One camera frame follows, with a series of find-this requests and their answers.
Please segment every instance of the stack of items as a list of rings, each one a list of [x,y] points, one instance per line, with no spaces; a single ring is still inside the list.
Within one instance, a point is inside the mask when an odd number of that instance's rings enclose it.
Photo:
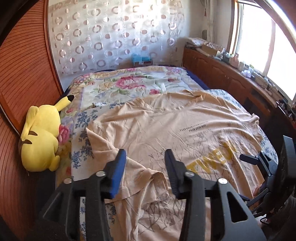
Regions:
[[[206,40],[203,40],[200,38],[186,38],[186,45],[185,45],[186,48],[197,50],[197,49],[202,48],[203,45],[207,46],[213,50],[219,51],[221,53],[223,53],[225,51],[225,49],[222,46],[210,43]]]
[[[153,60],[151,59],[151,57],[148,57],[148,56],[140,56],[138,54],[132,54],[131,60],[133,62],[134,68],[153,65]]]

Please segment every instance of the bottle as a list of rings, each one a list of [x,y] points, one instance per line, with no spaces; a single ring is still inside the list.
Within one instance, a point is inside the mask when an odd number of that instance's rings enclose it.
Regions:
[[[230,63],[231,66],[238,69],[238,67],[239,67],[239,55],[236,53],[234,57],[230,58],[229,63]]]
[[[239,71],[242,71],[243,68],[244,68],[244,63],[243,62],[239,62],[238,70]]]

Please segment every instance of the wooden headboard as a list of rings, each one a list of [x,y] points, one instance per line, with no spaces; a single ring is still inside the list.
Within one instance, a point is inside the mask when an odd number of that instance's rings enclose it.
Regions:
[[[54,104],[62,94],[48,45],[47,1],[23,2],[27,5],[11,16],[10,23],[17,23],[4,29],[8,35],[0,46],[0,216],[20,240],[33,225],[36,181],[42,173],[23,168],[18,133],[31,105]]]

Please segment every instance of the window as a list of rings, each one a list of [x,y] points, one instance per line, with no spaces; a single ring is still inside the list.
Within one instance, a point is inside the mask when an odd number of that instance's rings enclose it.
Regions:
[[[267,76],[290,101],[296,101],[296,53],[268,13],[256,4],[239,3],[236,31],[233,53]]]

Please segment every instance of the beige t-shirt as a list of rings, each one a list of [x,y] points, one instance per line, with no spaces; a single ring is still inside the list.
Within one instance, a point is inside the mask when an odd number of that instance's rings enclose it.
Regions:
[[[127,151],[114,202],[125,240],[179,239],[185,201],[176,200],[167,184],[166,149],[202,178],[224,177],[249,198],[263,182],[256,166],[239,160],[241,153],[260,151],[259,118],[203,91],[135,99],[99,116],[89,124],[87,134],[94,172],[113,160],[118,148]],[[206,206],[209,240],[209,202]],[[115,241],[122,240],[112,235]]]

